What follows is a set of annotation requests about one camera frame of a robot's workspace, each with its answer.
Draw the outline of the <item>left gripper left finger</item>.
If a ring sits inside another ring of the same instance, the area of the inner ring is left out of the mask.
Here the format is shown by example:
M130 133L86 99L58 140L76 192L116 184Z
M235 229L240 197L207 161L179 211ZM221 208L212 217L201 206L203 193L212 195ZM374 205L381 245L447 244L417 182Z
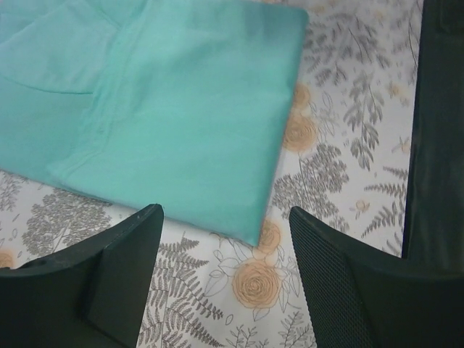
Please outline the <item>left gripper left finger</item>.
M2 347L135 347L157 257L158 204L58 252L1 269Z

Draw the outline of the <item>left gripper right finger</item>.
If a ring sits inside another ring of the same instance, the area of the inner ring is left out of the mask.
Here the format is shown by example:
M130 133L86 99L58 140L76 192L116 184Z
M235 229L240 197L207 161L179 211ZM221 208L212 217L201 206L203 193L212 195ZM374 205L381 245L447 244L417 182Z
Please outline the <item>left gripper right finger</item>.
M300 207L289 225L319 347L461 347L463 275L395 257Z

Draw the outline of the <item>teal t shirt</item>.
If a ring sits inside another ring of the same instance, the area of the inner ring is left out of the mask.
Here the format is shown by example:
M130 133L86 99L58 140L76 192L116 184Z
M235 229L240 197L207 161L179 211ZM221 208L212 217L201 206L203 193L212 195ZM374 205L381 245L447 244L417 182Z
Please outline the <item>teal t shirt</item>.
M308 15L3 1L1 168L257 245Z

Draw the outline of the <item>floral patterned table mat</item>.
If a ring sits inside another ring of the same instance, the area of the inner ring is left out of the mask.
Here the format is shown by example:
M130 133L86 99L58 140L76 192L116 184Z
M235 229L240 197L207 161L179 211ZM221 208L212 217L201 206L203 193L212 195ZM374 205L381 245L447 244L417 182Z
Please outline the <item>floral patterned table mat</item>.
M257 245L164 212L135 347L318 347L293 207L389 254L402 248L421 1L258 1L308 15ZM117 225L134 209L1 168L1 269Z

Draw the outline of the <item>aluminium frame rail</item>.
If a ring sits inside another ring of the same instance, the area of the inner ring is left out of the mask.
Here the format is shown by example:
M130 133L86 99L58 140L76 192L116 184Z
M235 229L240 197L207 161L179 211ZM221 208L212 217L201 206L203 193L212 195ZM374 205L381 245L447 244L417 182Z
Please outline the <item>aluminium frame rail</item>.
M402 256L463 271L463 2L425 1Z

